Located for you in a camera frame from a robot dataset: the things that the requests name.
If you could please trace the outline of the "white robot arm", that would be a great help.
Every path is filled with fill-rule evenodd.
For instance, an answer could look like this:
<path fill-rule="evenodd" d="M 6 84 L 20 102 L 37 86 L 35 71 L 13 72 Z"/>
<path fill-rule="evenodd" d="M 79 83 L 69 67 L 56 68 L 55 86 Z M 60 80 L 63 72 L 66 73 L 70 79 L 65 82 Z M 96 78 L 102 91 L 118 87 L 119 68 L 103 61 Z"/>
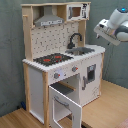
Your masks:
<path fill-rule="evenodd" d="M 96 25 L 94 31 L 114 45 L 128 42 L 128 9 L 115 9 L 108 20 L 102 19 Z"/>

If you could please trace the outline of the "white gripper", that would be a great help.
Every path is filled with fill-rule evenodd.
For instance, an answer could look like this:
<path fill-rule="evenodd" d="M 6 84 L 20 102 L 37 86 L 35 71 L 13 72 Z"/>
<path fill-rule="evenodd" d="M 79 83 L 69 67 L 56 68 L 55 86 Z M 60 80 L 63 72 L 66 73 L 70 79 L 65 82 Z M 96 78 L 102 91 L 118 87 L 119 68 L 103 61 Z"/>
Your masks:
<path fill-rule="evenodd" d="M 108 40 L 114 45 L 119 45 L 120 41 L 114 36 L 114 30 L 107 26 L 108 21 L 102 19 L 94 28 L 94 31 L 97 33 L 97 36 L 102 36 L 104 39 Z"/>

